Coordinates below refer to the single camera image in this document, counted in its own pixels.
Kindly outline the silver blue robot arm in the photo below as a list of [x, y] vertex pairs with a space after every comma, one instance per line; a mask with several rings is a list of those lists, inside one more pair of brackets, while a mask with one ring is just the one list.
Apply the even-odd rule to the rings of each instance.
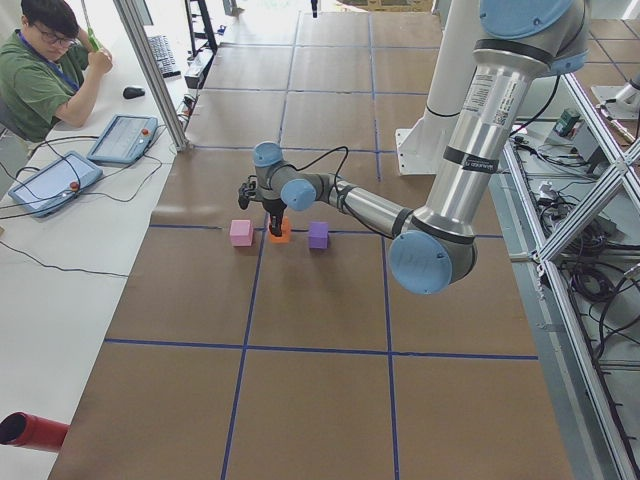
[[391, 239], [391, 272], [406, 290], [442, 291], [476, 263], [473, 219], [532, 82], [583, 66], [590, 14], [587, 1], [450, 5], [425, 113], [399, 145], [436, 169], [423, 206], [405, 208], [335, 173], [306, 173], [263, 142], [239, 188], [240, 207], [260, 203], [280, 235], [287, 209], [331, 205]]

